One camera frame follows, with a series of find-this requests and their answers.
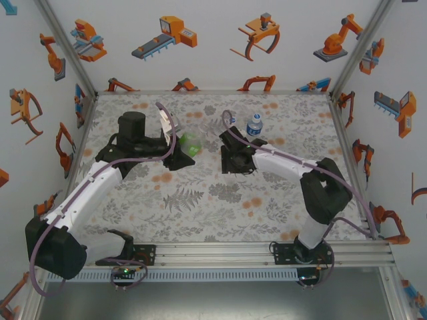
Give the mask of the green plastic cup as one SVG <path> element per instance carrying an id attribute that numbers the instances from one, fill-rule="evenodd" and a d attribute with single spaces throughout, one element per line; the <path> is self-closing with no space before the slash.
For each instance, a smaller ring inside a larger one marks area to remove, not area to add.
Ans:
<path id="1" fill-rule="evenodd" d="M 208 134 L 207 124 L 186 127 L 179 138 L 181 150 L 190 157 L 194 157 L 204 150 L 209 150 Z"/>

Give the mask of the blue label water bottle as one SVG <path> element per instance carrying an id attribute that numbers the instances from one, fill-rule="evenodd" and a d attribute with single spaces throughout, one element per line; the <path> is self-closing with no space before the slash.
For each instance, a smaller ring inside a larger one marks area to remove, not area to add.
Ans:
<path id="1" fill-rule="evenodd" d="M 253 121 L 253 116 L 248 119 L 247 125 L 246 125 L 246 133 L 250 137 L 257 137 L 260 135 L 262 128 L 263 128 L 263 122 L 262 122 L 262 116 L 261 120 L 259 122 Z"/>

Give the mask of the floral patterned table cover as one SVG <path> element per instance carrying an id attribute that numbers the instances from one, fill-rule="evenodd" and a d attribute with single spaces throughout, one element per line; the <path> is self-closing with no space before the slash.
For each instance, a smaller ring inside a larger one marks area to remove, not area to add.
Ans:
<path id="1" fill-rule="evenodd" d="M 146 116 L 147 135 L 161 128 L 155 103 L 175 113 L 184 133 L 201 150 L 195 165 L 171 172 L 161 163 L 136 165 L 104 198 L 80 229 L 100 237 L 110 229 L 137 242 L 287 241 L 300 232 L 308 214 L 299 185 L 277 175 L 225 175 L 221 168 L 221 115 L 230 110 L 240 130 L 258 113 L 260 137 L 282 151 L 347 168 L 328 99 L 324 95 L 103 95 L 97 102 L 79 172 L 82 180 L 95 156 L 118 131 L 126 111 Z"/>

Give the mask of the controller board with green light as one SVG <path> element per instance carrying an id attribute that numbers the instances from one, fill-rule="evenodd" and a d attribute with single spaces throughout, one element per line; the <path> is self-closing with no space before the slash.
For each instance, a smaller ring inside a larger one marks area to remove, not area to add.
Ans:
<path id="1" fill-rule="evenodd" d="M 111 275 L 114 279 L 132 279 L 138 271 L 139 268 L 132 269 L 129 267 L 114 267 Z"/>
<path id="2" fill-rule="evenodd" d="M 320 272 L 317 269 L 298 269 L 298 278 L 305 285 L 315 285 L 320 280 Z"/>

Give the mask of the aluminium side rail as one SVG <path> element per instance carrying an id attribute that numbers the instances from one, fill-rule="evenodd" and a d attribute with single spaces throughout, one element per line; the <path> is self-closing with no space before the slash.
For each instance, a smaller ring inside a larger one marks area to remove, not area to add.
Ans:
<path id="1" fill-rule="evenodd" d="M 65 200 L 75 189 L 75 187 L 79 185 L 79 183 L 83 180 L 83 177 L 89 172 L 91 165 L 94 163 L 93 156 L 85 156 L 85 150 L 87 149 L 89 134 L 93 127 L 93 119 L 95 117 L 98 98 L 98 96 L 95 96 L 90 101 L 85 124 L 79 130 L 81 135 L 76 143 L 76 152 L 73 152 L 73 161 L 71 164 L 69 176 L 67 178 L 67 188 L 65 190 L 63 200 Z"/>
<path id="2" fill-rule="evenodd" d="M 362 225 L 364 226 L 362 230 L 368 233 L 366 239 L 373 241 L 381 241 L 387 245 L 392 245 L 389 240 L 387 240 L 385 237 L 378 233 L 372 216 L 372 212 L 369 209 L 369 205 L 365 199 L 366 192 L 364 190 L 361 190 L 360 187 L 359 178 L 356 172 L 356 163 L 353 159 L 352 150 L 348 141 L 348 136 L 346 134 L 342 118 L 340 117 L 340 112 L 336 107 L 335 101 L 331 100 L 330 97 L 328 97 L 328 105 L 332 114 L 332 120 L 334 122 L 334 127 L 338 135 L 340 147 L 342 148 L 343 157 L 348 172 L 348 189 L 352 192 L 354 200 L 357 203 L 360 220 Z"/>

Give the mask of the aluminium table edge rail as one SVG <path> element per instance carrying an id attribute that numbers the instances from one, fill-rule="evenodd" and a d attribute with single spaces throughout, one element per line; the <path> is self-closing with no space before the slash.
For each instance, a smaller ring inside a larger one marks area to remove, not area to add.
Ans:
<path id="1" fill-rule="evenodd" d="M 331 241 L 337 267 L 391 267 L 385 241 Z M 157 243 L 152 269 L 276 267 L 268 242 Z"/>
<path id="2" fill-rule="evenodd" d="M 325 95 L 330 96 L 327 91 L 295 91 L 295 90 L 273 90 L 273 91 L 237 91 L 237 90 L 200 90 L 200 91 L 165 91 L 165 90 L 142 90 L 142 91 L 100 91 L 101 96 L 142 96 L 142 95 Z"/>

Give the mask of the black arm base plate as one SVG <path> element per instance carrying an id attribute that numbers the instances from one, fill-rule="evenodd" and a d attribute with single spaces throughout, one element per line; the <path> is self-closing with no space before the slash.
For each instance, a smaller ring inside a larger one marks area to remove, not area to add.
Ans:
<path id="1" fill-rule="evenodd" d="M 300 243 L 271 242 L 270 253 L 274 256 L 276 265 L 316 265 L 331 264 L 332 250 L 322 242 L 314 249 L 307 249 Z"/>
<path id="2" fill-rule="evenodd" d="M 133 246 L 133 260 L 147 266 L 154 266 L 156 249 L 157 247 L 155 245 L 135 244 Z"/>

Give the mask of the aluminium frame post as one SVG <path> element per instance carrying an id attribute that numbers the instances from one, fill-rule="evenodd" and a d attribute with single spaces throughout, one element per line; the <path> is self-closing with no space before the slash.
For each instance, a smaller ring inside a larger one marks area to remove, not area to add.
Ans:
<path id="1" fill-rule="evenodd" d="M 48 0 L 33 0 L 36 4 L 40 14 L 42 15 L 44 21 L 50 28 L 55 40 L 58 42 L 59 46 L 63 50 L 65 58 L 68 60 L 70 66 L 73 68 L 77 78 L 81 81 L 83 88 L 86 89 L 86 93 L 95 101 L 97 99 L 97 90 L 93 86 L 91 79 L 89 78 L 87 72 L 83 68 L 83 65 L 80 62 L 77 53 L 73 49 L 68 36 L 56 16 L 54 10 L 52 9 Z"/>
<path id="2" fill-rule="evenodd" d="M 380 278 L 391 320 L 416 320 L 396 267 L 380 267 Z"/>
<path id="3" fill-rule="evenodd" d="M 365 27 L 363 34 L 358 40 L 355 49 L 351 52 L 350 58 L 344 65 L 344 69 L 338 77 L 336 84 L 331 93 L 331 100 L 335 101 L 340 96 L 346 83 L 349 81 L 352 73 L 356 70 L 359 62 L 362 60 L 369 44 L 373 41 L 376 32 L 387 18 L 397 0 L 380 0 L 371 18 Z"/>
<path id="4" fill-rule="evenodd" d="M 36 292 L 28 278 L 18 296 L 19 310 L 15 320 L 36 320 L 42 296 Z"/>

